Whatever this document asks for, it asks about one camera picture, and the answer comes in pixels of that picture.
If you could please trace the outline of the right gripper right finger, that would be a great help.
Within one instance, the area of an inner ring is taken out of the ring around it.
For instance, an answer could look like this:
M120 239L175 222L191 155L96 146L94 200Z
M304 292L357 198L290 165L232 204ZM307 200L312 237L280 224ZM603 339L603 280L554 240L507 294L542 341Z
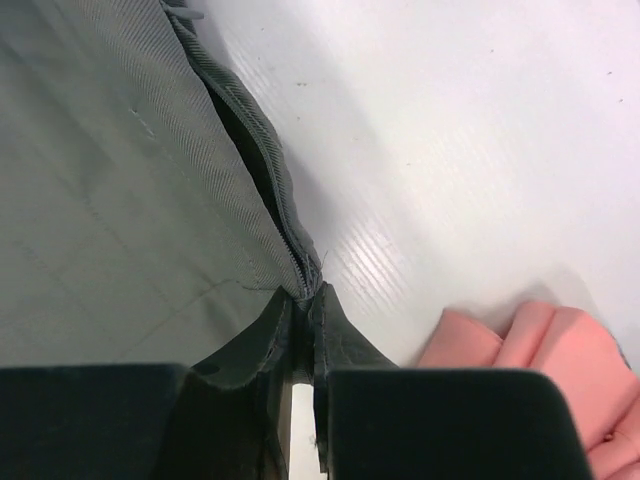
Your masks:
M330 479L588 479L559 389L541 374L401 368L323 285L309 311L321 471Z

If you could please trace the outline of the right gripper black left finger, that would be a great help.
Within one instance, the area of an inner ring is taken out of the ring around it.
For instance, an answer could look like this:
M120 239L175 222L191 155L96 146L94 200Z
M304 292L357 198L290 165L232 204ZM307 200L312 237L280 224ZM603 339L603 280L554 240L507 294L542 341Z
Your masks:
M278 290L259 317L194 366L5 368L5 479L284 479L285 343Z

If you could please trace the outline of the grey skirt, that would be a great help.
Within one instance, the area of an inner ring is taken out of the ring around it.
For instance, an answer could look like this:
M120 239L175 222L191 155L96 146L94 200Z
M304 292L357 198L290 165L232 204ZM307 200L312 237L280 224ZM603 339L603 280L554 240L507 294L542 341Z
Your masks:
M1 363L194 363L316 294L278 136L183 1L1 5Z

